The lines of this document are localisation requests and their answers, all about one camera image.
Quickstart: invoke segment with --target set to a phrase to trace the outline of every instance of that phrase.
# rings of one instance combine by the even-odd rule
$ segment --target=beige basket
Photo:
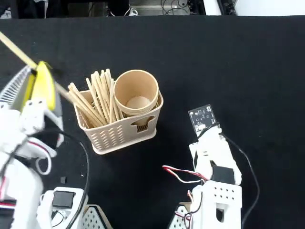
[[[93,102],[90,91],[83,91],[81,94],[89,102]],[[163,97],[159,92],[159,98],[154,109],[150,112],[121,119],[114,123],[90,128],[92,125],[85,115],[74,105],[78,125],[86,133],[92,143],[93,150],[97,154],[109,152],[130,146],[132,144],[153,138],[156,133],[156,125],[163,106]],[[137,126],[136,121],[149,117],[147,125]]]

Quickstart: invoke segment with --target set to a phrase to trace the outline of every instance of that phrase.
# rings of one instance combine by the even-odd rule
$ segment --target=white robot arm
[[[45,129],[63,130],[61,102],[47,66],[40,62],[37,72],[25,66],[0,93],[0,201],[15,200],[11,229],[71,229],[81,228],[82,214],[76,216],[80,204],[86,205],[84,191],[57,187],[42,197],[43,184],[35,170],[26,163],[37,158],[41,175],[51,171],[51,158],[63,142],[60,133],[44,133]],[[42,171],[41,159],[48,160]],[[62,215],[53,223],[52,213]]]
[[[169,228],[240,229],[242,188],[239,185],[242,174],[231,154],[226,136],[222,134],[210,105],[191,110],[189,115],[197,135],[197,142],[189,145],[194,172],[183,171],[199,176],[202,182],[192,192],[188,192],[190,205],[183,204],[177,208]],[[259,186],[253,175],[259,196]]]

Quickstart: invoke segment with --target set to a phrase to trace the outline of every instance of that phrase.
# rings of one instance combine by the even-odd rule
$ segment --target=chopstick
[[[81,94],[74,83],[70,83],[69,93],[66,95],[87,116],[92,126],[99,127],[123,119],[122,111],[114,100],[114,79],[111,78],[110,70],[101,70],[101,75],[95,71],[91,74],[91,82],[89,78],[85,80],[95,108]]]
[[[26,65],[30,66],[32,69],[37,68],[37,63],[35,63],[30,57],[28,57],[16,44],[14,44],[7,36],[5,36],[0,31],[0,41],[6,45],[16,56],[18,56]],[[71,98],[69,97],[68,92],[55,82],[55,88],[57,91],[71,103]]]

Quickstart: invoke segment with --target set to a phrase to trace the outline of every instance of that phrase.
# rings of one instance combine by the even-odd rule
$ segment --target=black cable
[[[197,208],[197,210],[196,210],[196,211],[190,211],[190,212],[188,212],[188,213],[186,213],[186,214],[184,215],[183,220],[184,220],[184,225],[185,225],[185,228],[186,228],[186,229],[189,229],[189,228],[190,228],[190,224],[191,224],[191,220],[190,220],[189,226],[187,227],[187,225],[186,225],[186,217],[187,217],[187,215],[191,215],[191,214],[194,214],[194,213],[196,213],[196,212],[199,211],[199,209],[200,209],[200,207],[201,207],[201,203],[202,203],[202,198],[203,198],[203,193],[201,192],[200,204],[199,204],[199,207]]]
[[[78,215],[80,214],[80,212],[82,211],[82,208],[83,208],[83,204],[85,202],[85,199],[86,199],[86,196],[88,194],[88,189],[89,189],[89,174],[90,174],[90,163],[89,163],[89,155],[88,155],[88,151],[86,150],[86,147],[84,146],[84,144],[82,143],[82,141],[78,140],[77,138],[75,138],[74,136],[64,132],[64,131],[61,131],[59,129],[49,129],[49,130],[42,130],[42,131],[39,131],[37,133],[34,133],[32,135],[28,135],[24,140],[23,142],[18,145],[15,150],[13,152],[11,152],[8,160],[5,162],[4,166],[1,168],[1,171],[0,171],[0,177],[3,178],[4,177],[4,174],[5,174],[5,171],[7,169],[7,166],[8,164],[10,163],[11,159],[16,155],[16,153],[18,152],[18,150],[20,149],[20,147],[22,147],[27,141],[28,141],[28,138],[29,137],[36,137],[37,135],[41,135],[41,134],[47,134],[47,133],[58,133],[58,134],[62,134],[66,137],[68,137],[70,140],[74,141],[74,142],[77,142],[83,149],[84,153],[85,153],[85,156],[86,156],[86,161],[87,161],[87,175],[86,175],[86,183],[85,183],[85,187],[84,187],[84,192],[82,194],[82,197],[81,197],[81,202],[80,202],[80,205],[78,206],[77,210],[76,210],[76,213],[74,214],[74,216],[72,217],[71,221],[69,222],[68,226],[66,227],[66,229],[71,229],[73,223],[75,222],[76,218],[78,217]]]
[[[165,9],[164,9],[165,2],[166,2],[166,0],[164,0],[163,3],[162,3],[162,0],[160,1],[160,5],[161,5],[161,8],[162,8],[162,15],[164,15],[164,11],[165,11]]]
[[[63,222],[63,219],[64,219],[65,217],[63,216],[63,214],[61,214],[61,216],[62,216],[61,221],[60,221],[58,224],[52,226],[52,228],[54,228],[54,227],[60,225],[60,224]]]
[[[172,12],[173,12],[173,2],[174,2],[175,0],[172,0],[172,2],[171,2],[171,10],[172,10]]]
[[[224,135],[223,133],[221,133],[221,135],[227,140],[229,141],[235,148],[237,148],[239,150],[239,152],[241,152],[244,157],[247,159],[248,161],[248,164],[249,164],[249,167],[250,167],[250,170],[251,170],[251,173],[252,173],[252,176],[253,176],[253,179],[255,181],[255,184],[256,184],[256,187],[257,187],[257,194],[256,194],[256,197],[255,197],[255,200],[253,201],[252,205],[250,206],[250,208],[247,210],[247,212],[245,213],[244,217],[243,217],[243,220],[242,220],[242,229],[244,228],[244,224],[248,218],[248,216],[250,215],[251,211],[254,209],[254,207],[256,206],[257,202],[258,202],[258,199],[259,199],[259,195],[261,193],[261,189],[260,189],[260,186],[259,186],[259,183],[258,183],[258,180],[257,180],[257,177],[255,175],[255,172],[252,168],[252,165],[251,165],[251,162],[247,156],[247,154],[234,142],[232,141],[230,138],[228,138],[226,135]]]
[[[167,12],[166,12],[166,14],[165,15],[168,15],[168,13],[170,12],[170,11],[174,11],[174,10],[183,10],[183,11],[185,11],[187,14],[188,14],[188,11],[186,10],[186,9],[183,9],[183,8],[173,8],[173,9],[170,9],[170,10],[168,10]]]
[[[7,161],[4,163],[4,165],[2,166],[2,168],[0,170],[1,181],[3,181],[4,175],[5,175],[5,171],[7,169],[7,166],[9,165],[10,161],[13,159],[13,157],[16,156],[16,154],[17,154],[18,150],[20,149],[20,147],[23,146],[27,141],[28,141],[28,138],[23,140],[23,142],[20,145],[17,145],[17,147],[14,149],[14,151],[11,152],[11,154],[9,155],[9,158],[7,159]]]
[[[212,127],[217,126],[217,125],[219,125],[219,122],[215,122],[215,123],[213,123],[212,125],[210,125],[209,127],[203,129],[203,130],[200,132],[200,134],[198,135],[197,140],[199,140],[199,138],[200,138],[205,132],[207,132],[209,129],[211,129]]]

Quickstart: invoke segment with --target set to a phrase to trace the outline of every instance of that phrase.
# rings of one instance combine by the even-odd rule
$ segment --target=white bracket
[[[242,188],[211,180],[198,185],[193,189],[191,211],[198,208],[193,214],[192,228],[240,229]],[[220,219],[216,217],[217,210],[222,213]]]

